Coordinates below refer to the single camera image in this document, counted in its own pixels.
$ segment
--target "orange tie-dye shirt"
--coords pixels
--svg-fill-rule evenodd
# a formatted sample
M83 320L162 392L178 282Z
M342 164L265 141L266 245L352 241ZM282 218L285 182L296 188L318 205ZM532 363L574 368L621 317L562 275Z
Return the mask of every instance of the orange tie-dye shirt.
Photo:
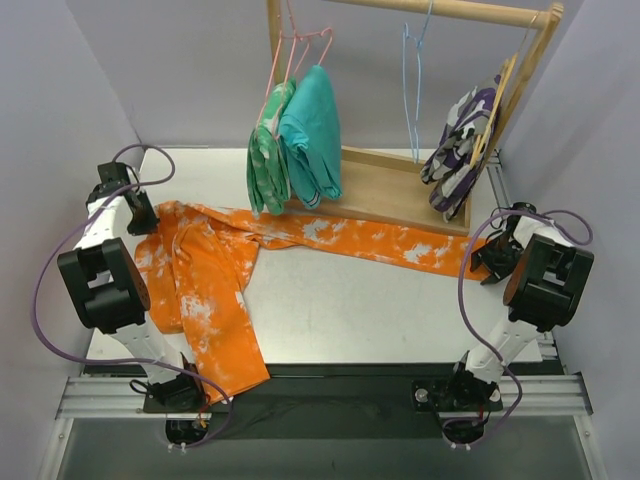
M199 372L229 395L269 378L242 293L260 246L304 245L423 272L457 276L467 237L312 215L262 214L168 202L158 232L136 249L162 333L184 332ZM486 272L466 272L480 280ZM221 396L205 387L212 402Z

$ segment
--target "clothes hanger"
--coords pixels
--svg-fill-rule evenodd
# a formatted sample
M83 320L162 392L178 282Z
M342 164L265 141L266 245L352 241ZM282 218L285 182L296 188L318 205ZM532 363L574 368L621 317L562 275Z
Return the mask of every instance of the clothes hanger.
M420 96L422 90L422 46L424 45L424 35L427 33L427 26L429 25L429 19L431 18L431 8L433 7L433 1L429 2L429 10L427 16L424 19L424 25L422 26L422 32L420 37L414 37L409 34L409 24L404 24L404 30L402 35L402 95L404 97L404 113L407 117L407 129L409 130L409 144L411 146L411 156L413 157L413 163L420 161L420 136L418 134L418 121L420 120ZM416 58L418 59L418 85L416 88L416 115L413 125L409 120L409 106L407 105L407 40L413 40L416 44Z
M522 50L522 47L524 46L524 43L527 40L527 36L529 35L529 31L531 30L531 27L533 26L534 22L538 18L538 15L539 15L539 12L536 13L535 16L531 19L531 23L529 24L527 31L524 33L524 38L520 43L520 47L518 47L518 50L516 50L516 53L514 53L511 58L508 58L502 64L502 68L500 70L500 83L498 84L498 87L496 89L496 96L495 96L495 99L493 100L493 108L491 109L491 114L489 115L489 121L487 122L487 126L483 134L478 135L474 142L473 152L471 154L471 161L469 162L470 168L473 168L475 166L477 161L480 159L481 155L486 155L487 153L487 152L483 152L482 150L484 149L485 145L487 144L487 141L489 140L489 135L491 134L491 126L493 125L496 115L498 114L498 108L500 107L500 101L502 99L502 95L504 94L504 91L507 88L509 79L511 78L511 75L513 74L516 63L518 62L520 51Z
M293 58L295 56L295 51L296 51L296 46L298 44L298 42L303 42L306 41L306 48L304 50L304 52L302 53L302 56L300 57L300 60L298 60L298 63L293 71L293 75L295 75L298 72L298 69L300 68L300 65L302 64L302 61L304 60L304 58L306 57L307 53L309 52L309 48L311 47L311 40L313 37L320 37L323 38L326 35L329 36L329 40L327 41L327 45L324 48L324 51L322 52L322 55L320 56L320 60L318 61L318 65L322 64L322 61L324 60L325 56L327 55L327 52L329 51L329 47L331 47L331 44L333 43L333 29L331 27L327 27L324 30L320 30L317 32L311 32L311 33L306 33L306 34L299 34L298 33L298 29L296 27L296 22L295 19L293 17L293 11L291 9L291 0L287 0L287 11L289 14L289 23L291 24L291 30L293 31L293 35L284 35L283 33L283 26L282 26L282 17L278 16L278 20L280 21L280 34L278 36L278 46L276 47L276 53L273 56L273 63L271 65L271 74L269 75L269 82L267 83L267 90L265 92L265 96L264 96L264 103L262 104L262 108L260 109L260 114L258 115L258 120L256 121L256 128L258 127L258 125L260 124L260 119L262 118L262 114L264 113L264 109L267 106L267 101L269 99L269 93L271 92L271 85L274 82L274 76L275 76L275 71L276 71L276 65L278 64L278 59L280 56L280 50L282 48L282 43L284 40L293 40L293 45L291 47L291 52L289 53L289 60L287 62L287 69L285 71L285 75L284 75L284 80L282 83L286 84L289 80L289 76L291 74L291 65L293 63ZM278 107L278 110L276 112L276 116L275 116L275 121L277 122L278 117L280 116L280 112L282 110L282 108L284 107L284 96L282 99L282 102L280 103L280 106ZM272 131L277 131L277 123L273 126ZM279 134L277 134L274 137L274 140L277 140L280 137Z

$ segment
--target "wooden rod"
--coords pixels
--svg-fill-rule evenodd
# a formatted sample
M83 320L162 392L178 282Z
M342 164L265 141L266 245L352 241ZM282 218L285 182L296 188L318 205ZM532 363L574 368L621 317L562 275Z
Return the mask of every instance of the wooden rod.
M538 12L527 8L505 7L487 3L467 2L463 0L328 0L335 3L346 3L405 12L427 13L429 2L433 2L431 13L441 17L462 18L484 23L511 25L513 27L542 30L549 23L548 12Z
M269 43L271 45L271 61L276 60L276 69L273 72L273 81L275 85L284 82L284 72L280 59L282 58L282 46L280 46L280 55L276 59L276 50L278 49L278 40L280 39L280 0L267 0L267 19L269 20Z

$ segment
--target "white tabletop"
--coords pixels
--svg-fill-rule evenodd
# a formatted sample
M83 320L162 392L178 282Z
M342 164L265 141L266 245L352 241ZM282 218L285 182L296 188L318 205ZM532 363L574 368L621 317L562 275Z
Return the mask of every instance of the white tabletop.
M169 152L176 161L176 174L167 184L148 190L153 204L179 200L250 209L246 150ZM144 180L168 172L168 162L161 154L146 153L141 171ZM472 200L473 231L496 206L486 173ZM117 234L123 234L129 219L128 210L122 209ZM133 255L140 239L124 234L123 239ZM460 318L456 281L305 247L261 249L245 301L266 363L446 363L459 360L476 345ZM488 334L507 314L503 289L504 284L465 284L467 311L481 334ZM182 334L167 337L191 357ZM98 331L89 348L90 358L130 356L127 353ZM537 343L529 345L517 360L541 361Z

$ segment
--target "white wall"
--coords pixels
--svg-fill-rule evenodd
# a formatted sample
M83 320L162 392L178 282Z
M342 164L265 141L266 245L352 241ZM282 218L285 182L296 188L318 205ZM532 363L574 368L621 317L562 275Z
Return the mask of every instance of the white wall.
M539 9L550 4L550 0L495 2ZM338 99L344 143L407 147L402 27L408 21L418 34L423 16L319 0L292 3L300 30L334 28L335 41L325 66ZM582 0L564 3L566 15L557 38ZM246 145L271 66L264 0L67 0L67 4L140 138L171 145ZM425 147L439 140L450 106L496 73L523 35L520 28L432 18L423 54ZM320 47L311 57L319 58L319 51ZM412 52L410 91L415 88Z
M612 480L640 472L636 0L586 0L504 146L512 197L584 214L595 266L560 355L584 373Z
M1 2L0 44L0 464L2 478L32 479L77 372L31 331L36 271L85 217L96 164L137 138L63 0ZM58 346L84 352L55 268L39 311Z

